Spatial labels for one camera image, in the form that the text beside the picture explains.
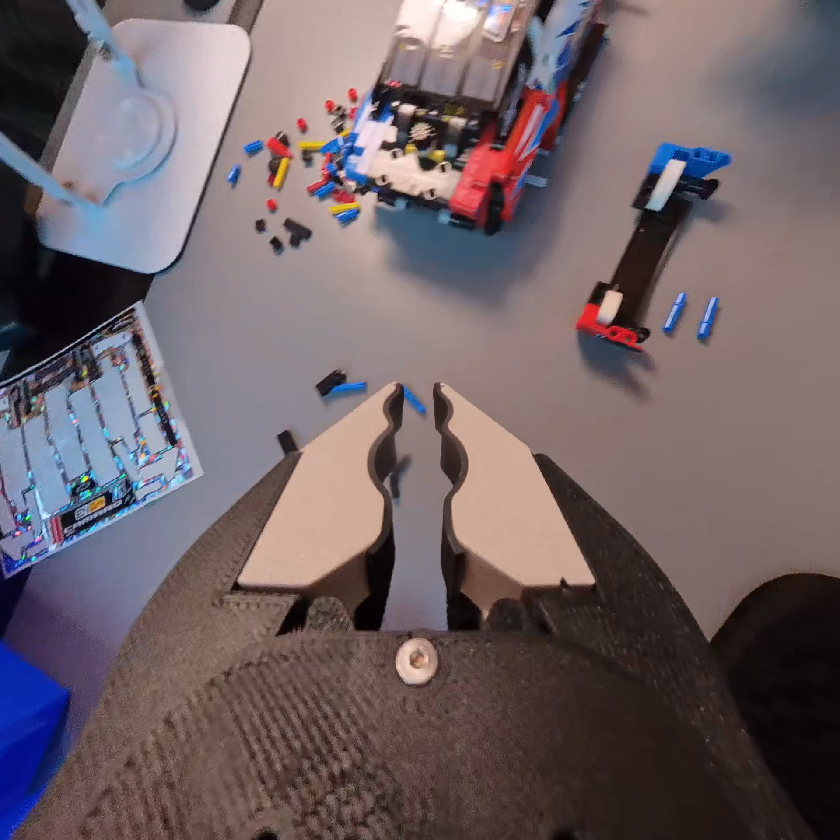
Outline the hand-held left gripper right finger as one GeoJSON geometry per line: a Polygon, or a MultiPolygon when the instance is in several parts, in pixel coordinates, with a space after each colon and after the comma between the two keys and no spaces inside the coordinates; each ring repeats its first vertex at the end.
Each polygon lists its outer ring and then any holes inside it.
{"type": "Polygon", "coordinates": [[[479,629],[499,602],[595,591],[595,576],[528,445],[450,385],[434,385],[444,499],[447,628],[479,629]]]}

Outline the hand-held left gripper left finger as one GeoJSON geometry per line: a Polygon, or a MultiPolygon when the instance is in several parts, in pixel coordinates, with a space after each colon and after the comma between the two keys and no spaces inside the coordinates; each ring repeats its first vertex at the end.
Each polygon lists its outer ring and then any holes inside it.
{"type": "Polygon", "coordinates": [[[382,627],[395,563],[392,497],[403,386],[391,382],[296,454],[238,574],[240,590],[339,600],[357,628],[382,627]]]}

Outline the black curved lego bumper assembly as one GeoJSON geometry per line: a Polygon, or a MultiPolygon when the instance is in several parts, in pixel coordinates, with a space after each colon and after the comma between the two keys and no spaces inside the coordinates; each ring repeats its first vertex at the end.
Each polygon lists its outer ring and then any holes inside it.
{"type": "Polygon", "coordinates": [[[644,322],[661,270],[692,207],[719,187],[713,173],[732,155],[706,146],[661,143],[647,167],[632,207],[636,223],[612,278],[592,289],[574,327],[577,333],[629,352],[650,336],[644,322]]]}

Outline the lego race car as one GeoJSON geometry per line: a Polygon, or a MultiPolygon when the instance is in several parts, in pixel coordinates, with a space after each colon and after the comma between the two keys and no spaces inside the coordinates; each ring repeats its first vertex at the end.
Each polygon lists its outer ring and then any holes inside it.
{"type": "Polygon", "coordinates": [[[498,233],[550,154],[606,35],[597,1],[403,2],[324,173],[390,207],[498,233]]]}

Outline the pile of small colourful lego pieces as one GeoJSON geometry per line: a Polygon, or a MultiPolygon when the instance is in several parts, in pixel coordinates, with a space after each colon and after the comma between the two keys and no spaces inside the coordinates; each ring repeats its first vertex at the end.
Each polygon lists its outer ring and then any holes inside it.
{"type": "Polygon", "coordinates": [[[296,218],[280,219],[279,196],[295,163],[314,176],[314,180],[306,186],[306,194],[327,207],[336,225],[347,228],[360,218],[361,198],[368,188],[362,185],[360,175],[350,172],[350,153],[357,137],[354,126],[361,100],[358,89],[351,87],[343,100],[328,98],[324,102],[325,116],[332,132],[329,140],[319,141],[309,137],[309,122],[298,118],[297,140],[280,130],[266,140],[245,144],[243,152],[246,158],[267,157],[266,186],[269,196],[265,200],[264,216],[255,220],[254,227],[259,235],[267,235],[270,220],[280,224],[281,233],[269,236],[269,246],[275,255],[282,254],[286,248],[297,249],[312,237],[312,229],[296,218]]]}

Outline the holographic sticker sheet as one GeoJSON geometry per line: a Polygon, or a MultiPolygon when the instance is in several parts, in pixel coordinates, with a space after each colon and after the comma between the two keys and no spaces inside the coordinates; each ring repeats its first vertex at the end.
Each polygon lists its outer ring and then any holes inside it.
{"type": "Polygon", "coordinates": [[[2,382],[2,579],[201,476],[137,301],[2,382]]]}

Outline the dark cloth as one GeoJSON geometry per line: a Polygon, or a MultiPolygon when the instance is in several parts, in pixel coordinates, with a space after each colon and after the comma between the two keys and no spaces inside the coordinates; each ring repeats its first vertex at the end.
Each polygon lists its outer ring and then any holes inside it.
{"type": "Polygon", "coordinates": [[[787,574],[710,642],[752,740],[817,838],[839,838],[839,580],[787,574]]]}

